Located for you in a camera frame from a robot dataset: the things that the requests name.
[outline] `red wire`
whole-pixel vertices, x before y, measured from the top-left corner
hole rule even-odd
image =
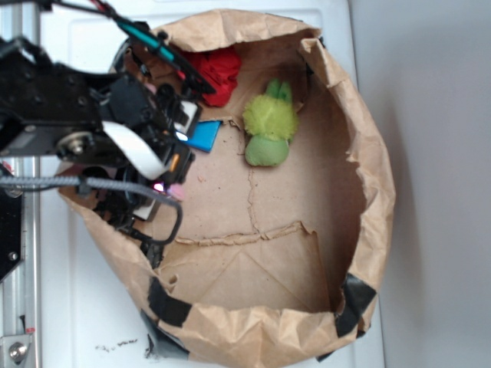
[[[101,2],[99,2],[98,0],[89,0],[89,2],[94,4],[95,7],[97,8],[97,10],[99,10],[101,12],[105,12],[107,10],[106,6],[104,4],[102,4]]]

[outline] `teal wire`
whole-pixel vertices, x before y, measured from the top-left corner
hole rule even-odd
[[[126,23],[121,23],[118,22],[117,25],[122,28],[124,31],[129,33],[130,35],[134,36],[138,40],[142,41],[144,44],[147,46],[150,46],[153,49],[159,48],[159,52],[169,61],[174,61],[174,55],[166,50],[165,48],[160,47],[160,42],[152,37],[150,37],[148,34],[144,34],[142,31],[139,29],[127,25]]]

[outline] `pink led light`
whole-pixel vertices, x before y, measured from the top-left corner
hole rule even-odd
[[[164,192],[163,184],[161,182],[153,185],[153,188],[158,192]]]

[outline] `green plush toy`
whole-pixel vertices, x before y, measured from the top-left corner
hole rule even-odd
[[[292,89],[288,82],[269,82],[265,94],[245,106],[245,131],[252,138],[245,148],[245,160],[252,166],[277,166],[288,156],[288,142],[297,131]]]

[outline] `cardboard bottom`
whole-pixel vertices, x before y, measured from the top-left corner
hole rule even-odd
[[[280,166],[249,166],[248,137],[228,123],[211,153],[196,152],[184,185],[183,225],[157,270],[176,299],[228,310],[338,308],[364,196],[356,165],[346,161],[344,115],[315,77],[310,83]],[[168,216],[161,209],[154,235]]]

